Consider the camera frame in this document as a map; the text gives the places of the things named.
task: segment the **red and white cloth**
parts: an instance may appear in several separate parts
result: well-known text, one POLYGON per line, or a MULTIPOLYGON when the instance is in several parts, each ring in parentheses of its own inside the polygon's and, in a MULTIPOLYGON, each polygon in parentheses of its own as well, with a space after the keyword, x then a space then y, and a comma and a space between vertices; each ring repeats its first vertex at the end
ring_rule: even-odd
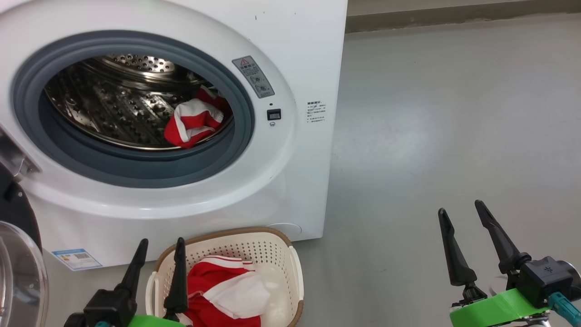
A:
POLYGON ((179 104, 168 122, 164 136, 169 143, 191 148, 216 131, 224 119, 228 101, 202 86, 194 99, 179 104))
POLYGON ((260 327, 270 293, 251 261, 210 255, 188 274, 194 327, 260 327))

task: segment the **white washing machine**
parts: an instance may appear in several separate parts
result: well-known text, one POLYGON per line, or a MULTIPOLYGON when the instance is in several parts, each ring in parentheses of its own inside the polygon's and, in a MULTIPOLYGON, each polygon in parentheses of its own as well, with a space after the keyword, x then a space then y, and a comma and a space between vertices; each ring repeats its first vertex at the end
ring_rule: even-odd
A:
POLYGON ((155 260, 180 236, 244 226, 321 237, 346 7, 2 1, 0 157, 43 248, 88 269, 128 263, 143 238, 155 260), (165 143, 202 85, 227 100, 223 125, 165 143))

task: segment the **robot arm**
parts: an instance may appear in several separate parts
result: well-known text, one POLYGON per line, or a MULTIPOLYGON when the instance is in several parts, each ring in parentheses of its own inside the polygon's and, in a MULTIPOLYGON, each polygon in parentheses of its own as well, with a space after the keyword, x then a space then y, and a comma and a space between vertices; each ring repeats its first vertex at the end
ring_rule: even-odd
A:
POLYGON ((551 257, 532 260, 519 252, 484 202, 476 200, 476 211, 489 231, 498 254, 500 272, 508 275, 507 291, 488 298, 476 287, 476 274, 468 267, 454 238, 454 228, 445 209, 438 218, 446 262, 453 286, 464 286, 463 299, 452 304, 454 327, 489 327, 523 321, 529 326, 549 326, 550 310, 581 327, 581 312, 571 304, 581 298, 581 276, 565 261, 551 257))
POLYGON ((177 317, 188 309, 185 242, 181 237, 175 247, 175 272, 170 292, 163 304, 166 315, 163 319, 135 315, 139 273, 145 263, 148 244, 147 239, 141 240, 121 283, 112 291, 98 290, 83 312, 71 314, 64 327, 184 327, 177 317))

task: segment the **laundry basket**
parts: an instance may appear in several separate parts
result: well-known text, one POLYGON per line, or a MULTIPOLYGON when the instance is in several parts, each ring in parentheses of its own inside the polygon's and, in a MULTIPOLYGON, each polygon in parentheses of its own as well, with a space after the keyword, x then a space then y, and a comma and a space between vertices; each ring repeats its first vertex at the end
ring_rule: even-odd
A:
MULTIPOLYGON (((261 325, 291 327, 298 323, 303 311, 303 274, 299 257, 283 233, 267 227, 234 229, 190 239, 185 245, 188 272, 208 255, 252 261, 271 293, 261 325)), ((145 290, 148 315, 165 314, 163 301, 174 275, 174 253, 175 246, 168 248, 149 277, 145 290)))

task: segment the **warning label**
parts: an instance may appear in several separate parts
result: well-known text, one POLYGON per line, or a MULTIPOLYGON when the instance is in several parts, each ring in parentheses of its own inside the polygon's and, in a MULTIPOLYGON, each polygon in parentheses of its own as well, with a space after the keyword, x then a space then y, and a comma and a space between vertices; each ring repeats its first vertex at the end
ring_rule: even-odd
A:
POLYGON ((327 105, 321 101, 307 103, 307 123, 324 122, 327 116, 327 105))
POLYGON ((83 248, 66 251, 53 251, 52 254, 74 271, 102 267, 102 265, 83 248))
POLYGON ((274 90, 270 86, 266 76, 251 56, 234 59, 232 63, 246 77, 246 80, 250 83, 250 86, 252 86, 252 89, 254 89, 259 98, 262 99, 274 95, 274 90))

